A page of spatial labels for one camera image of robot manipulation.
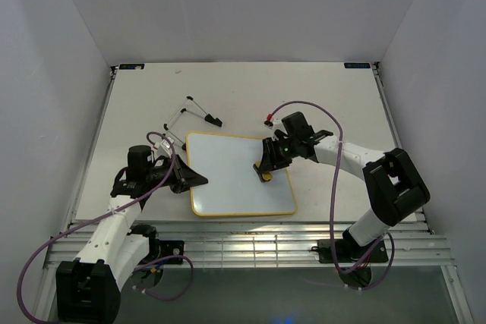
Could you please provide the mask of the yellow whiteboard eraser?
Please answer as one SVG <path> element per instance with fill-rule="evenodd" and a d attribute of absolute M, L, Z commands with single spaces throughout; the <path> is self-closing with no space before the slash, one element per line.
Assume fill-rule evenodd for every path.
<path fill-rule="evenodd" d="M 257 173 L 257 176 L 259 177 L 259 180 L 262 183 L 267 183 L 270 182 L 273 179 L 273 176 L 270 172 L 261 172 Z"/>

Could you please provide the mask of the yellow framed whiteboard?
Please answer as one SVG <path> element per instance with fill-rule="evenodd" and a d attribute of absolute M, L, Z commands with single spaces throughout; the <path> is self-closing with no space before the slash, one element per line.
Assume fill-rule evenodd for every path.
<path fill-rule="evenodd" d="M 262 156 L 256 137 L 190 132 L 188 165 L 208 183 L 191 188 L 191 208 L 201 217 L 292 215 L 296 199 L 287 170 L 260 181 L 253 164 Z"/>

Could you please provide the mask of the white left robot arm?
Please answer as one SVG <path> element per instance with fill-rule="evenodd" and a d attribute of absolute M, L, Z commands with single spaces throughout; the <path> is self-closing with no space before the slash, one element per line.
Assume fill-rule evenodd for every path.
<path fill-rule="evenodd" d="M 58 318 L 62 322 L 112 323 L 121 305 L 121 291 L 138 267 L 162 258 L 181 258 L 164 248 L 152 225 L 136 224 L 150 192 L 169 187 L 179 194 L 207 184 L 179 155 L 159 155 L 145 145 L 128 150 L 127 165 L 114 179 L 109 216 L 97 225 L 72 261 L 59 264 L 56 274 Z"/>

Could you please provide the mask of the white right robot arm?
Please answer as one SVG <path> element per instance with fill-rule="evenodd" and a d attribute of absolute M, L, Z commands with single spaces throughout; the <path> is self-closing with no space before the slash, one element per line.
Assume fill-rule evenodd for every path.
<path fill-rule="evenodd" d="M 331 165 L 360 180 L 366 186 L 369 210 L 340 239 L 324 242 L 320 255 L 337 263 L 387 261 L 383 245 L 378 243 L 390 228 L 399 224 L 431 198 L 409 154 L 400 148 L 389 152 L 367 149 L 341 141 L 332 132 L 315 131 L 301 112 L 280 121 L 268 116 L 264 124 L 271 137 L 262 141 L 263 152 L 254 170 L 267 183 L 272 172 L 285 169 L 297 158 Z"/>

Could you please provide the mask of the left blue corner label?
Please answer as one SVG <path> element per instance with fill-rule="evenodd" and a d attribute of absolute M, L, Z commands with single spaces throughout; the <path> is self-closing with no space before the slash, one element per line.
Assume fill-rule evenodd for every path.
<path fill-rule="evenodd" d="M 118 66 L 119 70 L 143 70 L 145 64 L 125 63 Z"/>

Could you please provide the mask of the blue corner label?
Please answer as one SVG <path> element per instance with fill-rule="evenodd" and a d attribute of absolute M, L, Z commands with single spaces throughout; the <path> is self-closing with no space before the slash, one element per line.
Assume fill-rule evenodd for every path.
<path fill-rule="evenodd" d="M 118 66 L 119 70 L 143 70 L 145 64 L 125 63 Z"/>
<path fill-rule="evenodd" d="M 345 62 L 345 69 L 370 69 L 371 65 L 367 62 Z"/>

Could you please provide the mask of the right blue corner label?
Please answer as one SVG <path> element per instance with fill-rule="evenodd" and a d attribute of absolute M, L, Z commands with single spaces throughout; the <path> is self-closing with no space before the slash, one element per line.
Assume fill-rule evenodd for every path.
<path fill-rule="evenodd" d="M 370 69 L 371 65 L 367 62 L 345 62 L 345 69 Z"/>

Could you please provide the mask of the aluminium table front rail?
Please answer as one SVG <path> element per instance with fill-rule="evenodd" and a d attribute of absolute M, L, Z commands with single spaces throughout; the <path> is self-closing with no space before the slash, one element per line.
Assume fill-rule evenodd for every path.
<path fill-rule="evenodd" d="M 315 267 L 311 249 L 330 236 L 327 224 L 166 222 L 156 230 L 162 240 L 184 241 L 185 255 L 200 269 Z M 394 266 L 454 264 L 447 239 L 423 222 L 398 224 L 390 233 L 385 245 Z"/>

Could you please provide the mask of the aluminium table rail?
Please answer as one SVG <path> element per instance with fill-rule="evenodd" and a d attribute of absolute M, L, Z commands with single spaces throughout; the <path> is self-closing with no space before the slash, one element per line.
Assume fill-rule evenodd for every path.
<path fill-rule="evenodd" d="M 84 159 L 82 160 L 80 172 L 76 178 L 74 188 L 69 197 L 67 210 L 63 215 L 63 219 L 58 230 L 59 233 L 62 233 L 63 231 L 69 229 L 74 220 L 74 217 L 76 216 L 77 206 L 79 204 L 79 200 L 84 189 L 85 181 L 87 178 L 87 172 L 90 167 L 91 159 L 93 158 L 94 150 L 96 148 L 96 142 L 98 140 L 99 132 L 103 124 L 103 119 L 106 113 L 107 106 L 109 104 L 109 97 L 112 92 L 114 80 L 116 79 L 116 74 L 118 73 L 118 69 L 119 69 L 118 65 L 113 65 L 110 67 L 109 82 L 103 96 L 102 104 L 96 115 L 95 129 L 92 137 L 90 138 L 90 143 L 88 146 L 87 153 Z"/>
<path fill-rule="evenodd" d="M 327 224 L 166 222 L 156 230 L 162 240 L 184 241 L 185 255 L 200 269 L 315 267 L 311 249 L 330 236 Z M 394 266 L 454 264 L 447 239 L 423 222 L 398 224 L 390 233 L 385 245 Z"/>
<path fill-rule="evenodd" d="M 415 163 L 399 141 L 368 172 L 366 186 L 373 212 L 390 227 L 403 221 L 431 199 L 431 193 Z"/>

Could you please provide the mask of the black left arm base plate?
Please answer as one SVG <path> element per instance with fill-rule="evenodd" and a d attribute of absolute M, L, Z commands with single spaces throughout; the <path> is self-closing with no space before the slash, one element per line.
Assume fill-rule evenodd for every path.
<path fill-rule="evenodd" d="M 140 264 L 147 264 L 165 256 L 184 254 L 184 241 L 161 240 L 156 228 L 152 225 L 135 225 L 131 229 L 131 234 L 138 234 L 148 238 L 149 252 L 140 261 Z"/>

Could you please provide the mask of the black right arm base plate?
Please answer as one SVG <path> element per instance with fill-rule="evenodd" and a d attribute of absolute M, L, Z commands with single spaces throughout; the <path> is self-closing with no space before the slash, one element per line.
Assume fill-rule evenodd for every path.
<path fill-rule="evenodd" d="M 348 231 L 342 234 L 342 238 L 335 239 L 335 251 L 338 263 L 356 263 L 365 256 L 366 263 L 387 263 L 389 261 L 387 249 L 382 238 L 373 240 L 371 243 L 361 247 Z M 311 248 L 312 252 L 318 254 L 320 263 L 333 263 L 331 240 L 321 239 L 317 245 Z"/>

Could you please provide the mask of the aluminium table left rail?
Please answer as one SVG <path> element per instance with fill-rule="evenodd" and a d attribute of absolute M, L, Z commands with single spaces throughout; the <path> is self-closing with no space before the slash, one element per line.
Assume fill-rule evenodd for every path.
<path fill-rule="evenodd" d="M 92 137 L 90 138 L 90 143 L 88 146 L 87 153 L 84 159 L 82 160 L 80 172 L 76 178 L 74 188 L 69 197 L 67 210 L 63 215 L 63 219 L 58 230 L 59 233 L 62 233 L 63 231 L 69 229 L 74 220 L 74 217 L 76 216 L 77 206 L 79 204 L 79 200 L 84 189 L 85 181 L 87 178 L 87 172 L 90 167 L 91 159 L 93 158 L 94 150 L 96 148 L 96 142 L 98 140 L 99 132 L 103 124 L 103 119 L 106 113 L 107 106 L 109 104 L 109 97 L 112 92 L 114 80 L 116 79 L 116 74 L 118 73 L 118 69 L 119 69 L 118 65 L 113 65 L 110 67 L 109 82 L 103 96 L 102 104 L 96 115 L 95 129 Z"/>

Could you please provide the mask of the aluminium table right rail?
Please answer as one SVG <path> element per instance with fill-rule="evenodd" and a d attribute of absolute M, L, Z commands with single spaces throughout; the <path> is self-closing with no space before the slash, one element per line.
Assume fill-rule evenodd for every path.
<path fill-rule="evenodd" d="M 431 199 L 431 193 L 415 163 L 399 141 L 368 172 L 366 186 L 373 212 L 390 227 L 403 221 Z"/>

